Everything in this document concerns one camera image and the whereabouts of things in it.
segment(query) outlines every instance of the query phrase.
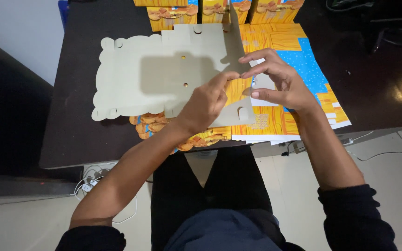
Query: tile floor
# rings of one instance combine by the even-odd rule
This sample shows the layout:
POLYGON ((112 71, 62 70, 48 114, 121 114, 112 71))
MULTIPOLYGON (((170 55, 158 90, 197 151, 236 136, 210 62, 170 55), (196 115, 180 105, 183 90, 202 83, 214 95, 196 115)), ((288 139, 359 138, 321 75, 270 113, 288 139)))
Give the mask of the tile floor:
MULTIPOLYGON (((347 149, 365 159, 381 152, 402 151, 402 140, 398 134, 390 134, 347 149)), ((213 158, 200 160, 195 154, 187 154, 186 157, 203 184, 213 158)), ((322 227, 325 215, 317 200, 318 184, 307 154, 269 156, 255 160, 270 195, 274 215, 279 219, 286 239, 305 250, 329 250, 322 227)), ((381 203, 381 215, 394 228, 395 242, 402 250, 402 154, 382 155, 366 162, 355 161, 366 181, 378 191, 375 199, 381 203)), ((151 248, 150 191, 150 184, 145 183, 137 193, 137 214, 115 225, 125 233, 127 251, 151 248)), ((54 250, 68 228, 77 203, 74 197, 67 197, 0 205, 0 251, 54 250)), ((133 200, 115 220, 121 221, 131 216, 134 206, 133 200)))

